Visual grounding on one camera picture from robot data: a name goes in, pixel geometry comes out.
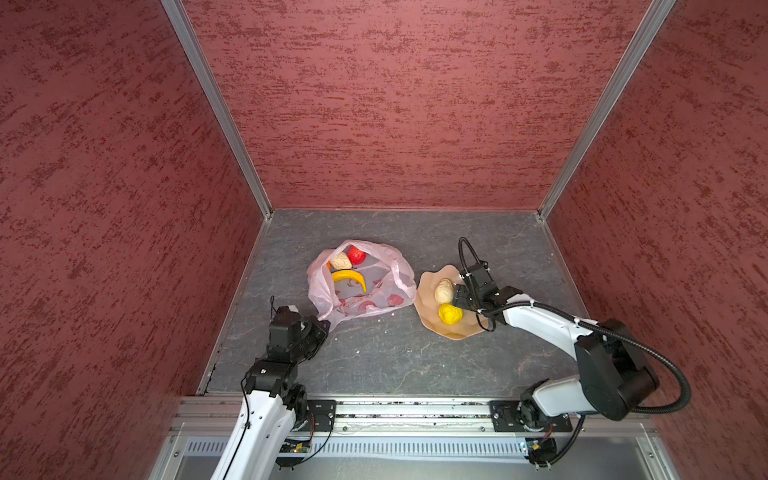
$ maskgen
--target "red apple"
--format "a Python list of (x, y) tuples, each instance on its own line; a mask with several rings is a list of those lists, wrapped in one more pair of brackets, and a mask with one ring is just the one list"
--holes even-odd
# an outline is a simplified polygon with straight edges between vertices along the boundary
[(360, 265), (362, 262), (366, 261), (366, 253), (354, 245), (349, 248), (349, 252), (346, 253), (346, 256), (349, 258), (349, 261), (352, 262), (352, 265)]

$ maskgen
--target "gray floor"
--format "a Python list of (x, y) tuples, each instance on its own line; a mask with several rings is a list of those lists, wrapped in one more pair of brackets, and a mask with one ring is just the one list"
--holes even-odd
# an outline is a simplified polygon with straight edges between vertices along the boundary
[[(268, 340), (269, 299), (317, 312), (306, 268), (346, 239), (398, 248), (416, 274), (458, 265), (457, 242), (470, 239), (499, 286), (579, 314), (578, 300), (554, 261), (533, 214), (279, 210), (235, 312), (208, 392), (238, 392)], [(500, 326), (461, 341), (427, 330), (414, 306), (394, 315), (351, 319), (333, 330), (317, 356), (299, 367), (316, 394), (513, 396), (544, 378), (575, 373), (569, 356), (530, 333)]]

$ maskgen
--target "vent grille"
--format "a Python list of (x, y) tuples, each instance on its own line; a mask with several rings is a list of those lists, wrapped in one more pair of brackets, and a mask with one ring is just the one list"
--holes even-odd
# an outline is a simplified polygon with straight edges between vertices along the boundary
[[(319, 449), (323, 439), (313, 442), (310, 453)], [(339, 438), (331, 436), (318, 457), (386, 458), (499, 458), (525, 459), (523, 439), (426, 439), (426, 438)]]
[(190, 437), (184, 455), (188, 457), (221, 457), (224, 447), (227, 446), (227, 440), (229, 440), (227, 437)]

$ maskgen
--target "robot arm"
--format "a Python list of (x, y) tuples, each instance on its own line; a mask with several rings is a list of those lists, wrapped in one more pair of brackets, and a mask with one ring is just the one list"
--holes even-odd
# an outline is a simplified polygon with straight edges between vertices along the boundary
[(241, 383), (243, 404), (212, 480), (269, 478), (289, 432), (309, 420), (306, 390), (296, 384), (298, 365), (315, 356), (329, 327), (314, 316), (302, 318), (296, 307), (277, 309), (266, 356)]
[[(463, 245), (475, 258), (472, 266), (466, 264)], [(513, 417), (526, 429), (543, 429), (563, 413), (571, 412), (599, 413), (621, 420), (658, 387), (656, 373), (639, 348), (641, 344), (623, 323), (611, 319), (598, 324), (579, 319), (536, 302), (514, 287), (499, 289), (488, 264), (477, 257), (465, 238), (459, 241), (459, 257), (465, 285), (457, 286), (454, 306), (486, 316), (490, 327), (486, 329), (490, 331), (497, 323), (527, 330), (577, 362), (579, 375), (546, 379), (521, 395)]]

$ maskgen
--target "plastic bag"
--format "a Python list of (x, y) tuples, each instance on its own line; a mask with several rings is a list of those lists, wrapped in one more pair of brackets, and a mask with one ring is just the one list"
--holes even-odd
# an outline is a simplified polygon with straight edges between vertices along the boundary
[[(333, 282), (326, 264), (354, 245), (366, 253), (366, 260), (355, 267), (366, 281), (368, 293), (353, 280)], [(343, 320), (381, 315), (413, 304), (416, 283), (413, 269), (395, 247), (364, 240), (345, 240), (335, 250), (324, 250), (306, 271), (310, 281), (310, 300), (317, 307), (317, 318), (329, 320), (331, 329)]]

